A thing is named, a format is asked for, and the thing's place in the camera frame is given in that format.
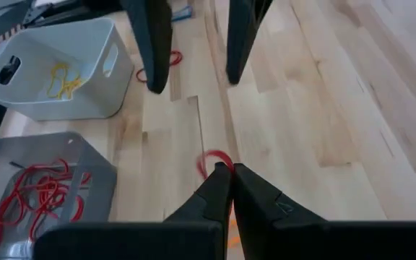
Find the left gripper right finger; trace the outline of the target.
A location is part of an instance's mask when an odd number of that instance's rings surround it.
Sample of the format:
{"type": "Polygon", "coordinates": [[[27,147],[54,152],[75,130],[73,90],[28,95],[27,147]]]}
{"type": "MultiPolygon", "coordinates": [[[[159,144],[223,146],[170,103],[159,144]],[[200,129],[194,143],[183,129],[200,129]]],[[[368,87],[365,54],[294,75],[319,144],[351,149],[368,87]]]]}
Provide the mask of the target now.
{"type": "Polygon", "coordinates": [[[416,259],[416,221],[326,220],[241,163],[233,203],[246,259],[416,259]]]}

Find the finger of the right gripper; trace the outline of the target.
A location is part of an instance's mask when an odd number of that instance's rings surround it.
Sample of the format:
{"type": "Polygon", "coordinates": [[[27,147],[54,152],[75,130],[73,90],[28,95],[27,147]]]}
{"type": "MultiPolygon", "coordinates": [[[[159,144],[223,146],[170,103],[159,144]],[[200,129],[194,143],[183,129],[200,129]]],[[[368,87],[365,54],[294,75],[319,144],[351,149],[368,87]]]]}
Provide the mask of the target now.
{"type": "Polygon", "coordinates": [[[227,63],[229,83],[237,85],[272,0],[230,0],[227,31],[227,63]]]}
{"type": "Polygon", "coordinates": [[[142,57],[147,88],[160,94],[169,75],[172,11],[166,0],[121,0],[142,57]]]}

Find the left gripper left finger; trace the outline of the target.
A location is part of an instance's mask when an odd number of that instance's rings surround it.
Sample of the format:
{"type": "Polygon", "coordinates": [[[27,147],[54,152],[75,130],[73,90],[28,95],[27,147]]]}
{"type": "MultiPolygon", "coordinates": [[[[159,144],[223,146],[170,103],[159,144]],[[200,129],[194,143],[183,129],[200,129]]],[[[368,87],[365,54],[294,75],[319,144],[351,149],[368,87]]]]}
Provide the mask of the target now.
{"type": "Polygon", "coordinates": [[[233,164],[218,162],[162,222],[74,222],[42,235],[34,259],[225,259],[233,164]]]}

